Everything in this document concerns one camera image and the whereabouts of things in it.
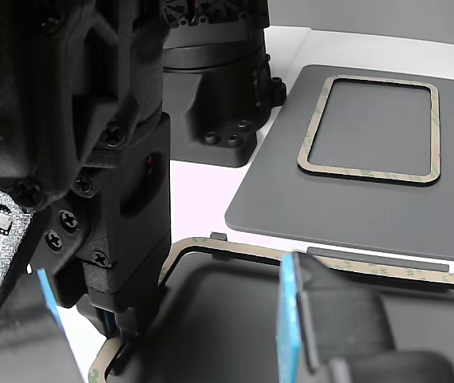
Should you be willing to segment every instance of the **gray tray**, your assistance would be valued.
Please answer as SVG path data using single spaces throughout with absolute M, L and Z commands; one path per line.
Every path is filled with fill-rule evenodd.
M 441 175 L 434 184 L 331 178 L 305 173 L 298 167 L 298 153 L 323 85 L 326 78 L 336 75 L 419 81 L 438 89 Z M 431 97 L 426 90 L 349 82 L 335 87 L 310 162 L 427 174 L 431 164 Z M 454 260 L 454 81 L 305 67 L 225 220 L 239 231 Z

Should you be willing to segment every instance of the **rectangular gasket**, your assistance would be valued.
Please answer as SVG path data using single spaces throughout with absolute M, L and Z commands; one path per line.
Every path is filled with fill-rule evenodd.
M 279 265 L 282 257 L 288 251 L 257 247 L 241 243 L 231 243 L 204 237 L 182 239 L 172 244 L 172 249 L 164 262 L 159 278 L 160 286 L 164 286 L 168 277 L 175 269 L 179 260 L 190 253 L 203 252 L 212 255 L 221 255 L 226 258 L 242 259 L 258 263 Z M 454 286 L 454 274 L 440 271 L 421 270 L 411 267 L 395 267 L 364 263 L 358 261 L 346 261 L 329 257 L 316 256 L 316 259 L 331 269 L 345 270 L 354 273 L 379 275 L 381 277 L 426 281 Z
M 398 172 L 382 172 L 372 169 L 355 169 L 355 168 L 340 168 L 336 166 L 316 165 L 309 162 L 310 152 L 314 144 L 314 138 L 317 135 L 321 119 L 326 110 L 328 97 L 334 82 L 338 80 L 345 81 L 360 81 L 370 83 L 391 84 L 396 86 L 409 86 L 415 88 L 427 89 L 431 95 L 431 163 L 430 172 L 427 175 L 404 174 Z M 440 176 L 440 102 L 437 88 L 425 82 L 397 80 L 392 78 L 382 77 L 366 77 L 352 75 L 335 75 L 326 78 L 321 95 L 315 106 L 314 114 L 310 121 L 305 140 L 299 150 L 298 166 L 306 172 L 311 172 L 318 175 L 341 176 L 345 178 L 364 178 L 364 179 L 379 179 L 386 181 L 397 181 L 404 183 L 430 184 L 437 180 Z

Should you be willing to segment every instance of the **blue tab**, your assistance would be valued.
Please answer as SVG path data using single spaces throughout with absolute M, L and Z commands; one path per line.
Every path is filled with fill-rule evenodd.
M 41 283 L 42 293 L 44 294 L 45 305 L 53 313 L 54 320 L 57 321 L 58 326 L 63 331 L 64 326 L 61 324 L 60 314 L 57 310 L 57 300 L 53 295 L 51 290 L 51 285 L 49 284 L 48 276 L 45 273 L 44 269 L 37 270 L 38 280 Z
M 301 353 L 296 294 L 298 285 L 292 254 L 285 254 L 280 265 L 280 291 L 278 296 L 278 324 L 276 349 L 278 353 L 278 379 L 280 383 L 295 383 L 298 377 Z

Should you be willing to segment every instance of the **white table surface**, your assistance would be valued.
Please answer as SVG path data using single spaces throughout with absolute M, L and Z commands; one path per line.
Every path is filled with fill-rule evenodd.
M 310 64 L 374 69 L 454 80 L 454 45 L 272 26 L 266 30 L 266 48 L 271 55 L 273 76 L 282 77 L 289 91 L 301 68 Z M 269 122 L 259 131 L 257 150 L 277 114 L 278 109 L 275 109 Z M 273 247 L 284 251 L 305 251 L 311 243 L 236 232 L 225 224 L 225 211 L 250 165 L 251 161 L 242 168 L 233 169 L 173 161 L 171 165 L 173 242 L 187 237 L 209 236 L 212 231 L 217 231 L 226 233 L 231 242 Z M 335 248 L 326 245 L 315 246 Z M 374 251 L 354 252 L 397 257 Z M 400 258 L 428 261 L 417 257 Z M 441 262 L 448 263 L 451 272 L 454 273 L 454 262 Z M 104 337 L 80 316 L 75 308 L 59 311 L 77 363 L 83 377 L 86 377 Z

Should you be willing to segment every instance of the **metal screw head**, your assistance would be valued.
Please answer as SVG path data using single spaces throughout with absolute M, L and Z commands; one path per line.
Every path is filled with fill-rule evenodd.
M 231 148 L 237 148 L 241 145 L 241 137 L 239 137 L 237 134 L 232 134 L 230 137 L 228 137 L 227 143 Z
M 29 210 L 38 210 L 44 205 L 45 197 L 41 188 L 32 180 L 19 180 L 11 192 L 12 198 Z
M 38 12 L 41 31 L 45 34 L 54 34 L 63 22 L 63 15 L 48 6 L 41 7 Z
M 109 258 L 102 251 L 93 252 L 93 261 L 96 265 L 98 265 L 99 267 L 104 267 L 105 269 L 109 269 L 112 266 Z
M 205 135 L 205 142 L 209 145 L 217 144 L 219 141 L 218 133 L 216 132 L 209 132 Z
M 92 198 L 94 196 L 92 179 L 88 174 L 80 173 L 73 185 L 73 192 L 80 197 Z
M 70 211 L 63 210 L 60 212 L 61 225 L 69 232 L 73 232 L 77 228 L 77 219 Z
M 120 126 L 111 123 L 103 132 L 102 141 L 107 148 L 119 148 L 125 142 L 125 134 Z
M 49 248 L 53 251 L 59 251 L 63 248 L 64 244 L 60 239 L 60 235 L 55 230 L 50 230 L 45 233 L 45 241 Z
M 241 132 L 249 132 L 251 129 L 250 123 L 246 120 L 241 120 L 238 123 L 238 126 L 240 127 Z

